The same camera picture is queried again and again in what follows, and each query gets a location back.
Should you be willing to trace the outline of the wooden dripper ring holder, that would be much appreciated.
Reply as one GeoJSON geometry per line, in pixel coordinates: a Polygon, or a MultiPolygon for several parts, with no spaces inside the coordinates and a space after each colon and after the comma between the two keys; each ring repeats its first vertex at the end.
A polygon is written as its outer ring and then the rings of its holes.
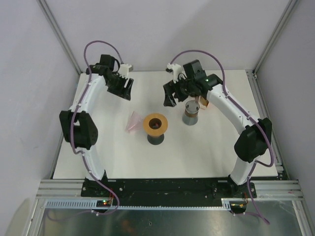
{"type": "Polygon", "coordinates": [[[147,135],[152,137],[159,137],[167,131],[168,120],[162,114],[152,113],[144,118],[143,128],[147,135]]]}

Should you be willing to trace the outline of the red-rimmed glass carafe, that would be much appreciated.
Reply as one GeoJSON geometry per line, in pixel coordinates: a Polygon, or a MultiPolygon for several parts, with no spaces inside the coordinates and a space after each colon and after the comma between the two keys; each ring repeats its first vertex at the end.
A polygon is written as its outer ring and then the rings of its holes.
{"type": "Polygon", "coordinates": [[[148,134],[147,140],[152,145],[159,145],[164,141],[164,134],[161,134],[160,136],[151,136],[148,134]]]}

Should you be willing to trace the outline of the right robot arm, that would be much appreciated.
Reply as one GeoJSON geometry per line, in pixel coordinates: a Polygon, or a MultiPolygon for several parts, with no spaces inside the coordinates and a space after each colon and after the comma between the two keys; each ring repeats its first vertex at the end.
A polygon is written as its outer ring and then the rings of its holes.
{"type": "Polygon", "coordinates": [[[166,72],[173,79],[163,85],[165,107],[175,107],[188,97],[203,97],[215,105],[233,124],[239,134],[234,145],[237,160],[228,176],[227,192],[239,197],[245,191],[244,184],[258,157],[270,147],[272,123],[268,118],[260,119],[237,103],[216,74],[207,75],[199,60],[183,66],[168,64],[166,72]]]}

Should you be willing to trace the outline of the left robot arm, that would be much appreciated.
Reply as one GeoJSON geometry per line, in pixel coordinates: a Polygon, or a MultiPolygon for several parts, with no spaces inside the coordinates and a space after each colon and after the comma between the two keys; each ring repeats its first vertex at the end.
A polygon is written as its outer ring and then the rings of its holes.
{"type": "Polygon", "coordinates": [[[98,63],[91,64],[86,69],[87,77],[79,98],[67,111],[59,114],[63,137],[70,143],[74,154],[82,156],[87,177],[97,179],[91,190],[100,197],[108,193],[109,185],[102,180],[105,170],[101,166],[95,146],[98,128],[92,119],[92,111],[99,94],[105,90],[125,100],[131,100],[134,80],[128,74],[132,70],[131,64],[120,63],[111,55],[101,55],[98,63]]]}

